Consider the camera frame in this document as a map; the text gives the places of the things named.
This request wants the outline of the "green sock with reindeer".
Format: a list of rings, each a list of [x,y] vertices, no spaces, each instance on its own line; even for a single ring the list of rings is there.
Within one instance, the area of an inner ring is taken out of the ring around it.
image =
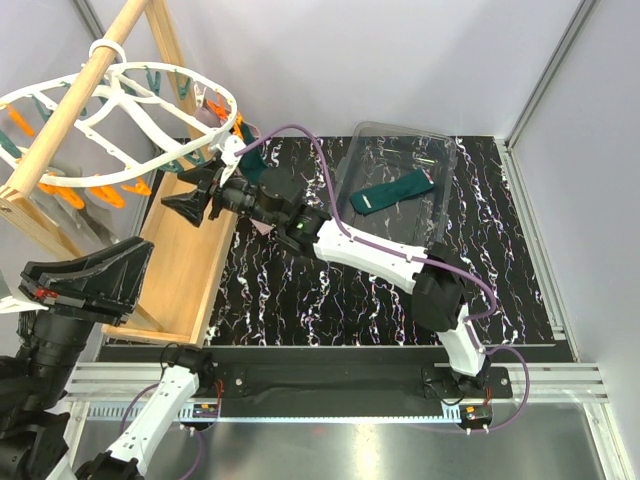
[[[251,128],[246,123],[241,124],[240,131],[247,145],[256,140]],[[240,160],[239,169],[250,184],[257,185],[263,172],[269,169],[269,165],[263,158],[262,148],[256,147],[244,154]]]

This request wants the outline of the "plain green sock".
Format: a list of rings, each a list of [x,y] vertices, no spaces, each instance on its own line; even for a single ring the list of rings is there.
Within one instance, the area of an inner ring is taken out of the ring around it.
[[[416,169],[397,180],[357,191],[349,200],[358,214],[369,215],[429,192],[434,186],[434,181],[425,170]]]

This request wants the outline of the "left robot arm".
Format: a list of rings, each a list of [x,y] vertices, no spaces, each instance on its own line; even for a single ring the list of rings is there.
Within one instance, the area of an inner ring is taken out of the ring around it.
[[[133,236],[72,260],[27,263],[18,286],[1,283],[1,311],[18,314],[20,347],[1,358],[4,479],[143,479],[186,402],[215,386],[214,360],[180,346],[142,411],[105,451],[73,466],[66,440],[77,400],[69,385],[98,324],[118,326],[136,309],[153,253]]]

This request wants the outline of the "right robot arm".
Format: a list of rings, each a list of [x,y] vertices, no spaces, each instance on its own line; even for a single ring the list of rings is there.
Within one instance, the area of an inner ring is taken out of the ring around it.
[[[472,397],[488,387],[490,359],[468,321],[470,276],[446,263],[437,248],[425,252],[340,224],[306,204],[301,187],[279,168],[267,169],[250,183],[209,162],[178,178],[193,190],[166,196],[161,203],[193,226],[233,212],[272,227],[279,244],[295,256],[368,272],[409,294],[415,323],[434,332],[444,346],[457,390]]]

